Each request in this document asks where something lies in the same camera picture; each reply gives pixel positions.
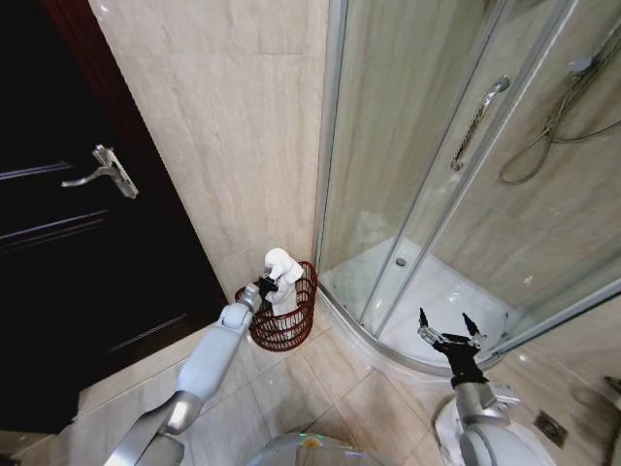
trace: door panel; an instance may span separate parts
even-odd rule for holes
[[[8,6],[0,157],[0,428],[54,432],[78,392],[217,319],[226,299],[87,2]],[[137,185],[63,181],[98,144]]]

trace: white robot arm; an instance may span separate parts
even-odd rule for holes
[[[171,435],[186,430],[215,395],[260,304],[258,287],[249,284],[239,302],[222,310],[183,365],[175,394],[138,418],[105,466],[180,464],[183,444]]]

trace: door handle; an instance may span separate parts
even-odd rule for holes
[[[468,127],[468,130],[466,131],[466,135],[464,136],[464,139],[462,140],[462,144],[460,144],[459,149],[453,156],[453,159],[450,161],[451,169],[453,169],[456,172],[459,172],[462,168],[464,168],[464,162],[462,161],[462,158],[464,156],[464,153],[466,153],[466,149],[470,145],[470,142],[473,140],[474,133],[476,132],[476,130],[478,129],[478,126],[483,121],[483,117],[485,117],[485,114],[487,113],[489,106],[492,105],[492,102],[494,102],[494,99],[496,98],[496,96],[500,94],[501,92],[504,92],[505,90],[507,90],[510,84],[511,84],[511,80],[507,76],[502,76],[498,78],[492,84],[492,87],[489,89],[489,92],[485,94],[485,96],[483,97],[483,100],[481,100],[481,103],[478,106],[478,109],[476,109],[476,113],[474,114],[473,121],[470,123],[470,126]]]
[[[114,150],[111,148],[106,148],[102,145],[97,145],[92,154],[101,166],[98,167],[90,175],[78,178],[77,180],[62,182],[61,186],[83,186],[87,183],[92,182],[96,178],[106,176],[113,179],[114,184],[116,184],[116,187],[118,187],[118,190],[123,194],[123,196],[130,199],[136,199],[136,196],[138,195],[138,188],[136,187],[134,182],[132,182],[132,179],[129,178],[127,172],[125,172],[125,170],[123,169],[123,166],[116,158],[116,155],[114,155]]]

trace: shower door handle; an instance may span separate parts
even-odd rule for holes
[[[487,113],[487,109],[489,109],[489,106],[492,105],[492,102],[494,102],[496,96],[501,92],[507,90],[510,84],[510,79],[507,76],[502,76],[492,84],[489,92],[485,94],[483,100],[481,100],[481,103],[478,106],[478,109],[476,109],[473,121],[470,123],[470,126],[466,131],[466,135],[462,140],[462,144],[459,145],[459,149],[453,156],[453,159],[450,161],[451,169],[459,172],[462,168],[464,168],[464,162],[462,161],[462,158],[464,156],[464,153],[466,153],[466,149],[470,145],[470,142],[473,139],[476,129],[478,129],[478,126],[481,124],[483,117],[485,117],[485,114]]]

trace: white towel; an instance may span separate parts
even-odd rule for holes
[[[272,303],[274,316],[295,311],[297,306],[295,282],[304,274],[304,269],[280,248],[265,254],[265,266],[271,269],[270,278],[278,283],[278,291],[270,291],[265,299]]]

